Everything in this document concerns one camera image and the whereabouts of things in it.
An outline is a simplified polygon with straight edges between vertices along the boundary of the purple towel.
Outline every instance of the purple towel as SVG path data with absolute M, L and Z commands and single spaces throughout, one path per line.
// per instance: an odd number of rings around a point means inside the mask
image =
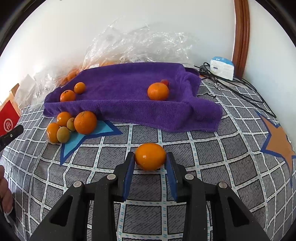
M 166 101 L 153 101 L 148 87 L 162 79 L 169 80 Z M 86 91 L 74 102 L 60 102 L 65 90 L 73 90 L 84 82 Z M 181 64 L 130 63 L 104 66 L 82 71 L 72 81 L 48 94 L 44 115 L 55 117 L 62 111 L 73 116 L 89 110 L 98 119 L 151 126 L 169 132 L 217 131 L 221 106 L 196 97 L 199 76 L 186 72 Z

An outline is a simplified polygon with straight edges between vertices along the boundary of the blue star pattern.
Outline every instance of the blue star pattern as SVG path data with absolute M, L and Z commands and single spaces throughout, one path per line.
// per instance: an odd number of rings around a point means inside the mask
M 89 135 L 79 134 L 72 132 L 70 140 L 62 144 L 60 165 L 67 160 L 67 158 L 83 143 L 86 139 L 102 137 L 102 136 L 115 136 L 121 135 L 122 132 L 117 129 L 110 121 L 98 121 L 95 130 Z

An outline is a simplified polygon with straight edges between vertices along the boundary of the gray checkered bedsheet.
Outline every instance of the gray checkered bedsheet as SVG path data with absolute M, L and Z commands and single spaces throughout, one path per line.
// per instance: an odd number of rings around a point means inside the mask
M 251 90 L 236 90 L 258 99 Z M 19 121 L 25 131 L 4 150 L 1 159 L 15 199 L 17 235 L 28 240 L 74 181 L 97 181 L 123 163 L 129 151 L 135 151 L 142 143 L 155 142 L 173 152 L 178 163 L 204 182 L 228 183 L 268 236 L 280 240 L 296 218 L 295 168 L 291 188 L 284 160 L 260 152 L 268 132 L 252 105 L 208 81 L 202 82 L 198 96 L 222 105 L 223 117 L 217 132 L 172 134 L 131 123 L 115 123 L 122 135 L 87 139 L 62 166 L 59 166 L 61 145 L 50 144 L 45 133 L 54 119 L 44 117 L 42 108 L 34 112 L 26 109 Z M 92 209 L 93 205 L 89 212 L 88 240 Z M 210 241 L 213 236 L 209 205 L 207 213 Z M 146 172 L 136 166 L 128 200 L 115 203 L 118 240 L 122 241 L 181 241 L 184 217 L 185 204 L 173 201 L 164 168 Z

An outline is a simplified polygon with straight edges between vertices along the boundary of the orange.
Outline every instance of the orange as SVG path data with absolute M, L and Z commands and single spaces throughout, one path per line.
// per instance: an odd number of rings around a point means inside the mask
M 57 123 L 59 126 L 67 126 L 68 120 L 71 118 L 71 114 L 69 112 L 63 111 L 57 115 Z
M 79 70 L 78 69 L 74 69 L 71 70 L 68 74 L 67 74 L 67 81 L 69 82 L 70 80 L 72 80 L 73 78 L 75 78 L 77 75 L 79 74 Z
M 80 112 L 74 120 L 76 131 L 83 135 L 88 135 L 96 128 L 96 115 L 90 111 Z
M 85 91 L 85 84 L 84 83 L 79 82 L 74 86 L 75 94 L 82 94 L 84 91 Z
M 60 86 L 63 86 L 65 84 L 67 84 L 67 83 L 68 83 L 68 80 L 67 80 L 67 77 L 65 77 L 65 78 L 61 79 Z
M 58 143 L 57 140 L 57 131 L 59 130 L 59 125 L 55 122 L 48 124 L 46 128 L 46 134 L 50 142 Z
M 107 65 L 114 65 L 116 62 L 105 59 L 99 66 L 107 66 Z
M 74 101 L 74 100 L 76 100 L 76 95 L 72 90 L 66 90 L 63 93 L 61 93 L 59 100 L 61 102 Z
M 154 83 L 147 90 L 149 99 L 151 100 L 166 100 L 168 98 L 168 87 L 163 83 Z
M 154 171 L 160 168 L 166 159 L 165 150 L 158 144 L 145 143 L 135 152 L 135 161 L 143 170 Z

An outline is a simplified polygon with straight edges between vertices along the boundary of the clear plastic wrap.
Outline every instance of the clear plastic wrap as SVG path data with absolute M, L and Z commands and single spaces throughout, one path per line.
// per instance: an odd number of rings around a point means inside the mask
M 92 66 L 131 62 L 171 62 L 193 67 L 188 53 L 195 39 L 184 33 L 161 32 L 156 27 L 144 26 L 122 33 L 113 25 L 93 39 L 86 49 L 82 64 L 75 67 L 50 67 L 34 76 L 36 86 L 30 93 L 31 109 L 40 107 L 47 94 L 66 84 L 80 71 Z
M 36 88 L 36 82 L 30 75 L 27 75 L 20 83 L 15 93 L 14 101 L 17 103 L 19 110 L 22 110 L 32 103 L 33 95 Z

